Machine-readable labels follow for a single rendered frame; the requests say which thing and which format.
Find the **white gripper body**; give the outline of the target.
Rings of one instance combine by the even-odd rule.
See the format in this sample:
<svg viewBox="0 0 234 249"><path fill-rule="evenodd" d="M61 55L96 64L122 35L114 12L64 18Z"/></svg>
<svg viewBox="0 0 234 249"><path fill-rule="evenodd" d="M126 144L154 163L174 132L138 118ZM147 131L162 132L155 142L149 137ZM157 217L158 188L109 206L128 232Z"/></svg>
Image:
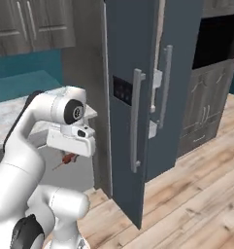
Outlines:
<svg viewBox="0 0 234 249"><path fill-rule="evenodd" d="M63 134L59 128L50 127L47 145L54 149L90 158L95 153L95 130L90 127L73 127L72 135Z"/></svg>

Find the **red-brown hot dog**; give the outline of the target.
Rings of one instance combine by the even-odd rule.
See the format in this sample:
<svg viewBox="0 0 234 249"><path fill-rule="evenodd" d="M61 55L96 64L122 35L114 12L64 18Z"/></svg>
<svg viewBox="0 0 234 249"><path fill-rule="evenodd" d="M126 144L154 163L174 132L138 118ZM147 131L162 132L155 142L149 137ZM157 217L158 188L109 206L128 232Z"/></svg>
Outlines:
<svg viewBox="0 0 234 249"><path fill-rule="evenodd" d="M58 166L56 166L54 169L57 169L57 168L58 168L59 166L61 166L62 164L68 164L68 163L70 163L71 161L72 161L72 162L75 162L75 161L77 160L77 157L78 157L78 155L73 154L73 153L70 153L70 154L65 155L65 156L62 158L61 163L60 163Z"/></svg>

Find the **white door shelf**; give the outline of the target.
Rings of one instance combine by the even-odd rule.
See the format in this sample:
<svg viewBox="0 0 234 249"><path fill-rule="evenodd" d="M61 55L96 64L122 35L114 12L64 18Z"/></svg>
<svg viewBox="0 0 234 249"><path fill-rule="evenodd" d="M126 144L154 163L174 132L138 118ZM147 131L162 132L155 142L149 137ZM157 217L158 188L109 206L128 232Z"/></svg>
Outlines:
<svg viewBox="0 0 234 249"><path fill-rule="evenodd" d="M155 137L157 131L157 123L150 121L149 139Z"/></svg>
<svg viewBox="0 0 234 249"><path fill-rule="evenodd" d="M162 81L162 72L160 70L155 69L153 73L153 87L158 89L161 86Z"/></svg>

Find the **dark blue freezer door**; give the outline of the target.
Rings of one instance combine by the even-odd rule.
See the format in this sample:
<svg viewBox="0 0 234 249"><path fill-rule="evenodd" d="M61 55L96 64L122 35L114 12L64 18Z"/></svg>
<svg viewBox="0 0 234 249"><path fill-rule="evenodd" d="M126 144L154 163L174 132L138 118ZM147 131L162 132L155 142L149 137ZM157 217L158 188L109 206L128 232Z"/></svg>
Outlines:
<svg viewBox="0 0 234 249"><path fill-rule="evenodd" d="M159 0L106 0L113 200L136 228L142 226L148 161L150 99ZM138 153L130 162L130 118L135 69L146 74L140 92Z"/></svg>

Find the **dark blue fridge door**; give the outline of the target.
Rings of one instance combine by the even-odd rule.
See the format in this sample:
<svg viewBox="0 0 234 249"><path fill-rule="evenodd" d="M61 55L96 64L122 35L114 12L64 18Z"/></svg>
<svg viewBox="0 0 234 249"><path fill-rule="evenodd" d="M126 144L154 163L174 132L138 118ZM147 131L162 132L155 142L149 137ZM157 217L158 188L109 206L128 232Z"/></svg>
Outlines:
<svg viewBox="0 0 234 249"><path fill-rule="evenodd" d="M162 81L158 89L152 82L150 121L157 123L157 131L148 143L148 181L175 165L202 10L203 0L159 0L153 73L160 70ZM159 129L168 45L173 46L172 67L164 126Z"/></svg>

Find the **grey wood fridge housing panel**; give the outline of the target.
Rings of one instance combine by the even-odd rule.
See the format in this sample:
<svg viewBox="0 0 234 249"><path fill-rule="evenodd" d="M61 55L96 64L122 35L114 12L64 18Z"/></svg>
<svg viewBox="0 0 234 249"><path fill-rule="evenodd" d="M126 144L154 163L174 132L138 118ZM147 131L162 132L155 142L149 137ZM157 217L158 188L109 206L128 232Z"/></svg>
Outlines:
<svg viewBox="0 0 234 249"><path fill-rule="evenodd" d="M76 46L61 53L65 85L86 90L87 104L97 112L89 121L95 130L94 188L112 196L112 159L106 5L104 0L73 0Z"/></svg>

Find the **dark wood tall cupboard unit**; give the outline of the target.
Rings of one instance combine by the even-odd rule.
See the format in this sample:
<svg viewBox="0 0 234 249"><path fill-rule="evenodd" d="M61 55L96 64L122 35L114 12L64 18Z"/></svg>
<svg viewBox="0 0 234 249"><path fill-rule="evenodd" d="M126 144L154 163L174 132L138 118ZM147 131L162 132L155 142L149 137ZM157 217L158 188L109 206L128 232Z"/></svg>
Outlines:
<svg viewBox="0 0 234 249"><path fill-rule="evenodd" d="M202 18L228 15L234 15L234 0L204 0ZM233 76L234 58L192 68L178 157L216 137Z"/></svg>

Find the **black built-in oven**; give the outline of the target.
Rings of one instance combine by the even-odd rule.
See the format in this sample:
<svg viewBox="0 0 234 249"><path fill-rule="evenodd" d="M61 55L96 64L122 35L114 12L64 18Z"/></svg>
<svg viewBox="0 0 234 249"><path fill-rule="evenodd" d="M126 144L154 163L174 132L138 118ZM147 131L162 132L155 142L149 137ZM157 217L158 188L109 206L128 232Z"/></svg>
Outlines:
<svg viewBox="0 0 234 249"><path fill-rule="evenodd" d="M193 69L234 58L234 15L202 18Z"/></svg>

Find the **grey wood wall cupboard door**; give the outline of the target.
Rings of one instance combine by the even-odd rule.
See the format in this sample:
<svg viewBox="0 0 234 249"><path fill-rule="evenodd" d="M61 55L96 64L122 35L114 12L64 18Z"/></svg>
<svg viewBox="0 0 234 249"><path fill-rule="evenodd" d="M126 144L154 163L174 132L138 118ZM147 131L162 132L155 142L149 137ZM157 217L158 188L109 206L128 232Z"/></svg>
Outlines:
<svg viewBox="0 0 234 249"><path fill-rule="evenodd" d="M37 40L34 40L27 1L35 20ZM25 11L34 52L74 47L72 0L26 0Z"/></svg>
<svg viewBox="0 0 234 249"><path fill-rule="evenodd" d="M28 39L26 41L23 36L17 1L0 0L0 56L25 53L29 49Z"/></svg>

